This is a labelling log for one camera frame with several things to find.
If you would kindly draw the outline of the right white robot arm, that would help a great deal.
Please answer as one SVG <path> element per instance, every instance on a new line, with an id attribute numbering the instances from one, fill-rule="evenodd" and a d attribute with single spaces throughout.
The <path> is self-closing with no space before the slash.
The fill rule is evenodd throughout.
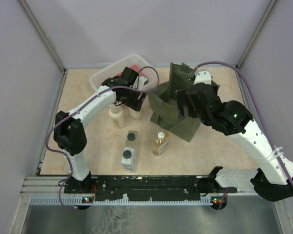
<path id="1" fill-rule="evenodd" d="M 254 190 L 262 198 L 276 202 L 293 196 L 293 162 L 281 148 L 273 148 L 251 112 L 239 101 L 222 102 L 215 84 L 197 83 L 187 90 L 177 90 L 178 116 L 199 118 L 241 146 L 257 163 L 256 170 L 219 167 L 208 181 L 214 193 L 224 188 Z"/>

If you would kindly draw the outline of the olive green canvas bag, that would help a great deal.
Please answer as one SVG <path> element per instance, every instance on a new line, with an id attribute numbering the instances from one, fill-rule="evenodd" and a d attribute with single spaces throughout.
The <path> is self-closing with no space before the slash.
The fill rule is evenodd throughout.
<path id="1" fill-rule="evenodd" d="M 148 94 L 148 101 L 153 114 L 150 121 L 169 131 L 186 142 L 191 142 L 201 125 L 201 120 L 188 116 L 178 117 L 176 91 L 187 90 L 196 81 L 190 81 L 188 75 L 193 71 L 188 65 L 170 64 L 169 79 L 158 86 L 158 89 Z"/>

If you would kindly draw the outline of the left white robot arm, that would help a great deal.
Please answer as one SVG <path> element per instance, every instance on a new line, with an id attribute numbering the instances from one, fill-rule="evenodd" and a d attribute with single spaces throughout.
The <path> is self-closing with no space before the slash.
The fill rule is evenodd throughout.
<path id="1" fill-rule="evenodd" d="M 92 187 L 90 171 L 83 150 L 87 144 L 86 126 L 107 106 L 120 102 L 134 111 L 140 111 L 146 93 L 141 90 L 139 73 L 125 67 L 119 76 L 108 78 L 98 90 L 82 104 L 69 112 L 56 114 L 53 139 L 60 152 L 68 158 L 74 187 L 85 194 Z"/>

